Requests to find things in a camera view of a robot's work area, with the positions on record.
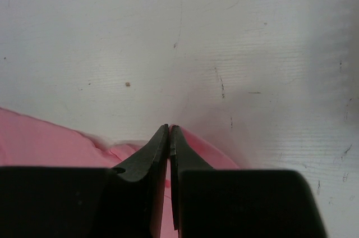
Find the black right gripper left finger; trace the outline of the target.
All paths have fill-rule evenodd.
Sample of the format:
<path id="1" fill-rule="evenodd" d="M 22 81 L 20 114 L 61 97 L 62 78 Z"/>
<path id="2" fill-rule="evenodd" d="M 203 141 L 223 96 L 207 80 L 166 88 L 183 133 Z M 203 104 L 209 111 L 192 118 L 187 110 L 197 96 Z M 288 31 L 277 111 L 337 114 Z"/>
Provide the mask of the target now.
<path id="1" fill-rule="evenodd" d="M 169 126 L 161 125 L 153 137 L 112 171 L 117 175 L 112 195 L 118 204 L 115 223 L 120 237 L 159 237 L 167 159 Z"/>

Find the pink t-shirt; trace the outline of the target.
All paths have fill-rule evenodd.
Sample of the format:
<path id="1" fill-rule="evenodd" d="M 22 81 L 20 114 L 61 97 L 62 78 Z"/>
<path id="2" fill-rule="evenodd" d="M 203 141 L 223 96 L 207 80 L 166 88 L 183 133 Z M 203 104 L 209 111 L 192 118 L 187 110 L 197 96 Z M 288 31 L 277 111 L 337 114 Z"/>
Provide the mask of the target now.
<path id="1" fill-rule="evenodd" d="M 181 128 L 190 147 L 217 169 L 239 168 L 219 149 Z M 1 166 L 113 167 L 147 141 L 105 145 L 99 139 L 1 108 Z M 172 223 L 171 178 L 167 168 L 160 237 L 178 237 Z"/>

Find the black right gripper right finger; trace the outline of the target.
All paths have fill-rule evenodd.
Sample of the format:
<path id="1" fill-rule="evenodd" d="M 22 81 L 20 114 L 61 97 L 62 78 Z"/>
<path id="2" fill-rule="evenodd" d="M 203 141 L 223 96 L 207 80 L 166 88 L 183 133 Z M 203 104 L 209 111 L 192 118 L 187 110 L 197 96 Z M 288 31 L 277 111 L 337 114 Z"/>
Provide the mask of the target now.
<path id="1" fill-rule="evenodd" d="M 179 237 L 208 236 L 210 205 L 215 193 L 209 184 L 213 167 L 188 144 L 175 125 L 170 138 L 171 194 L 174 229 Z"/>

